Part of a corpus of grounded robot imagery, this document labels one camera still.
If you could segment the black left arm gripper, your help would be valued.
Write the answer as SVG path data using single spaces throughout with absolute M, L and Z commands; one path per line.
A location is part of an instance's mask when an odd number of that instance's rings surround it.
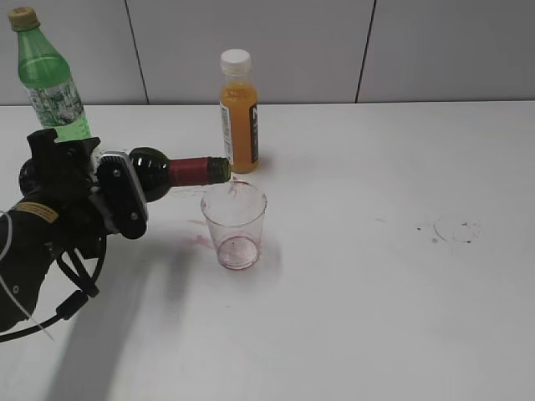
M 93 153 L 100 138 L 58 141 L 55 129 L 41 129 L 27 137 L 31 158 L 21 167 L 23 198 L 18 210 L 43 221 L 43 240 L 55 251 L 77 250 L 85 259 L 96 258 L 107 229 L 94 203 L 97 191 Z M 135 240 L 147 230 L 144 191 L 130 157 L 119 151 L 103 153 L 96 170 L 100 193 L 114 228 Z

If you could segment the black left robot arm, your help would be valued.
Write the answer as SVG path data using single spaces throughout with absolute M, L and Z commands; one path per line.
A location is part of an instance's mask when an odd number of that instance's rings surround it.
M 55 129 L 27 137 L 30 159 L 19 174 L 22 199 L 1 214 L 1 340 L 8 342 L 70 319 L 99 294 L 107 239 L 142 237 L 148 212 L 130 157 L 119 151 L 93 161 L 97 137 L 59 142 Z M 33 319 L 43 281 L 58 265 L 76 286 L 48 320 Z

